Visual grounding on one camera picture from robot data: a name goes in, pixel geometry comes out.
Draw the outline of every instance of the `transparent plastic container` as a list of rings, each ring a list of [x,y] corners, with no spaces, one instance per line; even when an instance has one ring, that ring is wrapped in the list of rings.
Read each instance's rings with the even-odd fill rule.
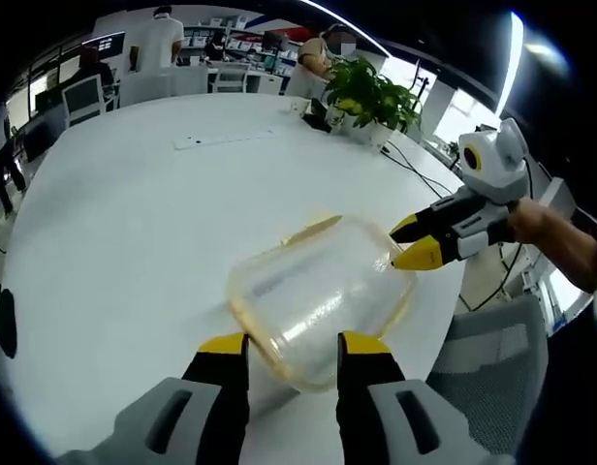
[[[417,277],[376,225],[335,216],[235,266],[232,311],[273,373],[299,391],[335,386],[337,334],[382,337],[404,314]]]

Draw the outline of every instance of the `potted plant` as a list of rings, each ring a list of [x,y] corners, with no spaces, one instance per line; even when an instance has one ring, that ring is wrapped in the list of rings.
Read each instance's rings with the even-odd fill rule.
[[[417,97],[378,75],[364,58],[341,60],[331,71],[327,102],[345,113],[345,132],[354,139],[382,146],[393,131],[410,126],[420,117],[412,110]]]

